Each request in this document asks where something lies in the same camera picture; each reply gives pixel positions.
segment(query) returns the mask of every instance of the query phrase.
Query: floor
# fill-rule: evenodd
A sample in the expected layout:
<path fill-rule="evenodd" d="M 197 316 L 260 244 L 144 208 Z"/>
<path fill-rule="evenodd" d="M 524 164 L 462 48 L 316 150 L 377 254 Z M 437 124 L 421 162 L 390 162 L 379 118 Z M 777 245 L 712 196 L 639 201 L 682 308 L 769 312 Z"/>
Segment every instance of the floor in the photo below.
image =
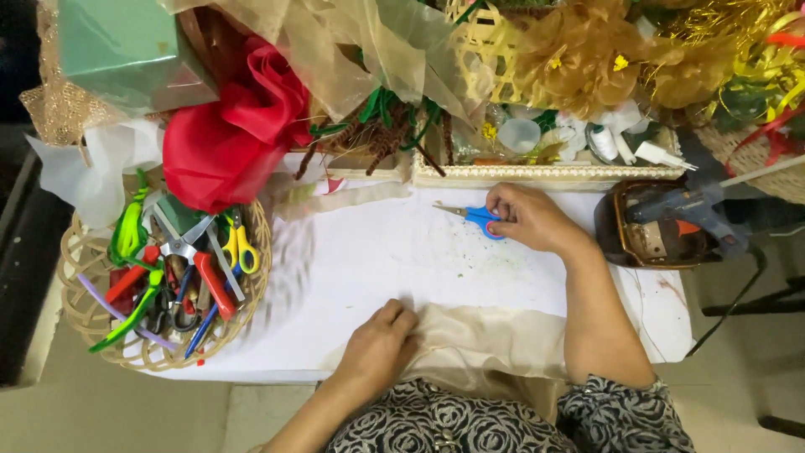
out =
<path fill-rule="evenodd" d="M 748 299 L 782 289 L 786 274 L 805 273 L 805 253 L 800 252 L 805 251 L 805 233 L 770 239 L 763 249 L 769 269 Z M 746 256 L 683 274 L 695 337 L 715 323 L 696 307 L 729 303 L 753 272 Z M 805 314 L 730 318 L 693 357 L 656 366 L 698 453 L 805 453 L 805 440 L 756 423 L 763 414 L 805 422 L 804 327 Z M 223 453 L 244 453 L 267 441 L 312 392 L 312 386 L 234 386 Z"/>

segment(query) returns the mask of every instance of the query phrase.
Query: blue pen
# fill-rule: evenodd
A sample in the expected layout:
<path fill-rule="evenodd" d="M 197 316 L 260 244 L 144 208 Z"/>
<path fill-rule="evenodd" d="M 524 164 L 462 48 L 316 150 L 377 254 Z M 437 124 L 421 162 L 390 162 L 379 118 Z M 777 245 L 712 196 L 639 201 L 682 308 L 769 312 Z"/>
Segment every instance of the blue pen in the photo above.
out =
<path fill-rule="evenodd" d="M 471 208 L 469 206 L 466 208 L 452 208 L 448 206 L 433 205 L 433 207 L 446 210 L 450 214 L 461 216 L 467 222 L 476 223 L 479 227 L 481 227 L 481 231 L 484 233 L 484 236 L 492 239 L 493 241 L 503 239 L 503 236 L 493 235 L 489 232 L 489 224 L 492 222 L 500 222 L 501 218 L 495 214 L 492 214 L 483 206 L 480 208 Z"/>
<path fill-rule="evenodd" d="M 235 276 L 235 280 L 241 277 L 243 274 L 243 269 L 241 269 L 241 264 L 235 264 L 235 268 L 232 269 L 232 275 Z M 229 280 L 224 283 L 224 291 L 228 292 L 232 289 L 232 285 L 229 283 Z M 196 333 L 193 334 L 193 338 L 190 339 L 190 344 L 188 345 L 188 349 L 184 352 L 184 358 L 189 359 L 193 352 L 196 350 L 196 347 L 201 342 L 201 339 L 204 337 L 204 334 L 207 333 L 207 329 L 209 329 L 209 325 L 213 323 L 213 319 L 215 319 L 215 315 L 218 314 L 218 304 L 213 304 L 213 307 L 209 309 L 207 313 L 207 318 L 204 318 L 204 321 L 199 326 Z"/>

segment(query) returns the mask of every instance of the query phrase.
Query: red-handled pruning shears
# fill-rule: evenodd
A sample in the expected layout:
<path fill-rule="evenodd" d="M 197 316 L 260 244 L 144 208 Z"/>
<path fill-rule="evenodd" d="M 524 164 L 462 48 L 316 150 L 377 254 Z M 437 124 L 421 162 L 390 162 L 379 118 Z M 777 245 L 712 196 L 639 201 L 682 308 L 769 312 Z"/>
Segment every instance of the red-handled pruning shears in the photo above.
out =
<path fill-rule="evenodd" d="M 186 273 L 191 272 L 194 266 L 198 268 L 199 274 L 201 274 L 201 279 L 207 284 L 210 294 L 212 294 L 213 299 L 215 299 L 215 303 L 218 306 L 218 311 L 221 313 L 221 318 L 223 318 L 224 321 L 229 321 L 235 315 L 235 305 L 233 305 L 232 301 L 230 301 L 229 295 L 226 293 L 226 291 L 224 291 L 224 285 L 221 283 L 221 279 L 218 278 L 218 274 L 215 272 L 213 258 L 209 253 L 198 251 L 193 247 L 193 244 L 207 230 L 207 226 L 212 223 L 214 217 L 212 215 L 208 215 L 202 219 L 201 222 L 198 222 L 193 228 L 191 228 L 190 231 L 185 233 L 181 238 L 175 238 L 170 233 L 167 225 L 165 225 L 165 222 L 161 215 L 159 215 L 159 212 L 155 211 L 155 213 L 157 215 L 155 215 L 154 218 L 159 224 L 159 228 L 165 233 L 166 237 L 171 237 L 159 249 L 162 251 L 163 256 L 178 255 L 186 258 L 188 260 L 188 266 L 185 269 Z"/>

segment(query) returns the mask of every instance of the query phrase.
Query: black and white patterned clothing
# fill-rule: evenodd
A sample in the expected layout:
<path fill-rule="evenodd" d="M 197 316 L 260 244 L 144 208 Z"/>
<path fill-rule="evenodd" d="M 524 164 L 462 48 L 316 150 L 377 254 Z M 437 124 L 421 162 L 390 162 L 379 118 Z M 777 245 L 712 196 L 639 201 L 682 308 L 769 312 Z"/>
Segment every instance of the black and white patterned clothing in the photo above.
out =
<path fill-rule="evenodd" d="M 424 380 L 395 385 L 346 422 L 327 453 L 693 453 L 657 380 L 630 389 L 590 376 L 559 399 L 556 426 L 516 401 L 469 398 Z"/>

